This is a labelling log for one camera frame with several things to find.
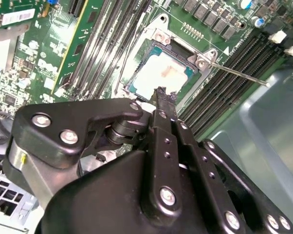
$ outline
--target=electrolytic capacitor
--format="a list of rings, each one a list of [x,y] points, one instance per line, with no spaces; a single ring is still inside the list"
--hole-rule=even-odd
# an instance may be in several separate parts
[[[256,28],[261,28],[264,25],[264,19],[254,16],[251,19],[251,24]]]

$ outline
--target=metal rod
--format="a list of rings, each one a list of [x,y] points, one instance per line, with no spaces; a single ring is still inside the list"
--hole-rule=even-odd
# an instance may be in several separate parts
[[[217,68],[219,68],[219,69],[222,69],[222,70],[224,70],[224,71],[226,71],[226,72],[230,72],[230,73],[232,73],[232,74],[234,74],[234,75],[237,75],[237,76],[239,76],[239,77],[243,77],[243,78],[245,78],[245,79],[251,80],[251,81],[256,82],[256,83],[258,83],[258,84],[264,85],[264,86],[266,86],[266,87],[268,87],[268,88],[271,87],[270,83],[268,83],[268,82],[265,82],[265,81],[263,81],[263,80],[259,80],[259,79],[257,79],[257,78],[252,77],[252,76],[246,75],[246,74],[244,74],[244,73],[241,73],[241,72],[235,71],[235,70],[233,70],[233,69],[231,69],[231,68],[227,68],[227,67],[221,66],[221,65],[219,65],[219,64],[213,63],[213,62],[211,62],[210,65],[212,65],[213,67],[217,67]]]

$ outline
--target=motherboard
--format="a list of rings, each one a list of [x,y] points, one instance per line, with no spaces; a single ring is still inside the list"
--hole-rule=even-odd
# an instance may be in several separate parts
[[[176,93],[201,138],[293,56],[293,0],[0,0],[0,111]]]

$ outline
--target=barcode label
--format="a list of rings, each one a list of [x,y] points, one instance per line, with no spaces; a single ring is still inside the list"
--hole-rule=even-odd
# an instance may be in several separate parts
[[[28,20],[33,18],[34,14],[35,14],[35,9],[7,13],[3,15],[1,24],[2,26],[5,26],[11,23],[17,23],[24,20]]]

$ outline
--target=silver rivet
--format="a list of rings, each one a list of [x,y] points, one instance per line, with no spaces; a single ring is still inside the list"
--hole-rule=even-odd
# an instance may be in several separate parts
[[[181,122],[180,125],[181,125],[181,127],[182,127],[183,129],[187,129],[187,126],[186,126],[185,123]]]
[[[132,103],[130,104],[130,107],[131,107],[132,109],[134,109],[135,111],[137,111],[137,110],[139,109],[139,107],[137,106],[137,104],[134,103],[134,102],[132,102]]]
[[[271,225],[274,229],[278,229],[278,228],[279,228],[278,223],[277,223],[277,221],[275,220],[275,218],[273,218],[271,215],[268,215],[267,218],[268,218],[268,221],[269,221],[270,225]]]
[[[160,111],[160,116],[163,117],[163,118],[167,118],[167,115],[163,111]]]
[[[289,223],[284,217],[280,216],[279,221],[281,221],[281,224],[283,225],[284,228],[286,228],[287,230],[291,229],[291,226],[289,225]]]
[[[75,144],[78,141],[77,134],[72,130],[65,130],[60,134],[60,138],[64,143]]]
[[[236,218],[236,216],[232,212],[227,211],[225,213],[225,217],[226,217],[226,220],[228,221],[228,223],[230,224],[230,226],[233,229],[235,229],[235,230],[239,229],[239,221],[238,221],[238,219]]]
[[[48,127],[51,124],[51,120],[44,115],[36,115],[32,118],[33,124],[35,124],[38,127],[45,128]]]
[[[207,142],[207,144],[208,144],[208,146],[209,146],[210,148],[212,148],[212,149],[214,149],[214,148],[215,148],[215,145],[214,145],[213,143],[211,143],[210,141],[209,141],[209,142]]]
[[[161,188],[160,195],[161,195],[162,201],[166,205],[172,206],[173,204],[175,204],[176,197],[175,197],[175,195],[173,194],[173,192],[170,189],[168,189],[168,188]]]

